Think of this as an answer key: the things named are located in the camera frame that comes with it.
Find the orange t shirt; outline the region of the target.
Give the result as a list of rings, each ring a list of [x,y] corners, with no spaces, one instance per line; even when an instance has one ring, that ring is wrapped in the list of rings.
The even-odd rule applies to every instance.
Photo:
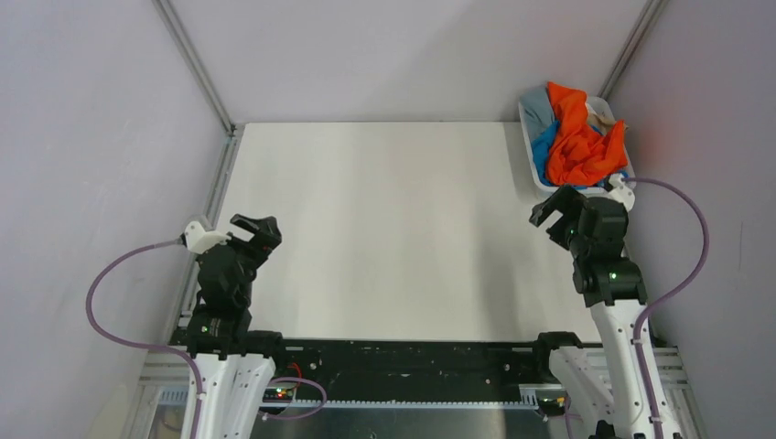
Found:
[[[558,126],[549,148],[545,173],[556,186],[591,187],[628,165],[626,124],[617,120],[601,134],[587,122],[587,94],[547,83],[549,103]]]

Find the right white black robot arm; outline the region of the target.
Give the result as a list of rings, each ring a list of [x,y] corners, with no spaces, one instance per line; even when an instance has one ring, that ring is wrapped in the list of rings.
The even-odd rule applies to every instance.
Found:
[[[624,254],[626,205],[563,186],[533,207],[529,221],[540,226],[554,212],[560,216],[546,232],[572,255],[573,284],[598,330],[609,378],[592,369],[575,336],[560,333],[543,335],[545,348],[531,358],[534,375],[564,386],[566,408],[590,438],[683,437],[641,315],[647,308],[641,270]]]

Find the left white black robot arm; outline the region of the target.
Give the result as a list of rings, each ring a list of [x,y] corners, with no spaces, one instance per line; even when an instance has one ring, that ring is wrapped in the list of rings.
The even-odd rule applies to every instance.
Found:
[[[190,438],[247,438],[270,380],[288,369],[280,333],[252,330],[253,281],[281,244],[275,217],[232,216],[246,239],[191,221],[182,243],[198,266],[197,303],[185,331],[189,399],[183,433]]]

